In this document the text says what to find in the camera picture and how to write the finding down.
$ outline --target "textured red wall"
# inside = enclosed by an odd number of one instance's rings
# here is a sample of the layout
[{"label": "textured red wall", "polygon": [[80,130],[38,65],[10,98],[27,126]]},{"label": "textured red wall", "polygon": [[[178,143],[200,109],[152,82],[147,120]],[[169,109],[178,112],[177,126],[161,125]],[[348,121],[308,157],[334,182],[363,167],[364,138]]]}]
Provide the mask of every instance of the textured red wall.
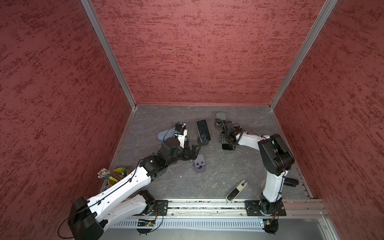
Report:
[{"label": "textured red wall", "polygon": [[324,0],[93,0],[140,104],[268,105]]},{"label": "textured red wall", "polygon": [[0,4],[0,238],[55,239],[130,106],[80,1]]},{"label": "textured red wall", "polygon": [[384,2],[339,0],[275,113],[341,239],[384,237]]}]

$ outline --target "gray table surface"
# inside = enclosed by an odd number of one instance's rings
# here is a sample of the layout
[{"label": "gray table surface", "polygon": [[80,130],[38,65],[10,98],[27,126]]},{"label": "gray table surface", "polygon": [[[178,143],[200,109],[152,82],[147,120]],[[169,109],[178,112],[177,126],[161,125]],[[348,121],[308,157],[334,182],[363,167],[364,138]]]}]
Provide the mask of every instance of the gray table surface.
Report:
[{"label": "gray table surface", "polygon": [[[133,170],[138,160],[159,150],[161,141],[157,139],[157,134],[177,122],[187,124],[189,145],[197,144],[196,121],[205,119],[211,135],[209,145],[200,150],[207,164],[206,171],[197,174],[192,169],[192,161],[178,161],[143,189],[147,189],[155,198],[224,198],[241,180],[246,179],[248,185],[238,198],[258,199],[266,179],[260,152],[246,146],[236,146],[235,151],[222,150],[219,141],[221,132],[214,128],[217,112],[225,112],[227,120],[238,122],[248,132],[265,135],[278,133],[267,107],[142,105],[134,115],[116,166]],[[308,198],[296,164],[292,166],[288,177],[298,179],[300,185],[284,186],[282,195],[285,199]]]}]

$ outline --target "smartphone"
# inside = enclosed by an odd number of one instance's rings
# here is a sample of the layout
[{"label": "smartphone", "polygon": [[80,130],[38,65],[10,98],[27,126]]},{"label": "smartphone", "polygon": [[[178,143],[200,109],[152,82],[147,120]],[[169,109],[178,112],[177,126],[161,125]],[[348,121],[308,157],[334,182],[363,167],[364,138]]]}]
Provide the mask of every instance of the smartphone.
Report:
[{"label": "smartphone", "polygon": [[200,141],[202,143],[211,141],[211,136],[209,135],[207,121],[201,120],[196,122],[197,131],[199,133]]}]

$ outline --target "black mounting plate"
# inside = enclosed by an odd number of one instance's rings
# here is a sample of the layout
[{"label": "black mounting plate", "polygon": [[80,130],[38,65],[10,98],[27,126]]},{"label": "black mounting plate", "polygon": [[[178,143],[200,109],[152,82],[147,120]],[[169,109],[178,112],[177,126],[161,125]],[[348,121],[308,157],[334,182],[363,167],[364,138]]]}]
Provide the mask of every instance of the black mounting plate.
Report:
[{"label": "black mounting plate", "polygon": [[156,213],[155,212],[156,207],[158,212],[162,213],[163,216],[166,216],[168,211],[168,200],[155,200],[155,205],[153,206],[153,209],[154,209],[153,212],[151,212],[149,215],[137,214],[136,216],[154,216]]},{"label": "black mounting plate", "polygon": [[[260,207],[259,207],[260,201],[259,200],[246,200],[246,201],[244,201],[244,203],[245,203],[245,209],[247,211],[247,216],[267,217],[267,216],[263,215],[262,212],[260,211]],[[278,216],[281,216],[281,217],[287,216],[283,202],[280,202],[278,204],[277,209],[278,209],[277,210]]]}]

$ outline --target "black smartphone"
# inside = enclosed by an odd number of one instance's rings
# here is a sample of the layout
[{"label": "black smartphone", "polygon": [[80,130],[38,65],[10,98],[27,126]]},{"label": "black smartphone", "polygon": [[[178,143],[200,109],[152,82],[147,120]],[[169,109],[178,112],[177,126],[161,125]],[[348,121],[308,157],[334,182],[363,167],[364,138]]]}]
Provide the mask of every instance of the black smartphone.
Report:
[{"label": "black smartphone", "polygon": [[211,136],[209,135],[207,121],[201,120],[196,122],[197,131],[199,132],[200,141],[202,143],[211,141]]}]

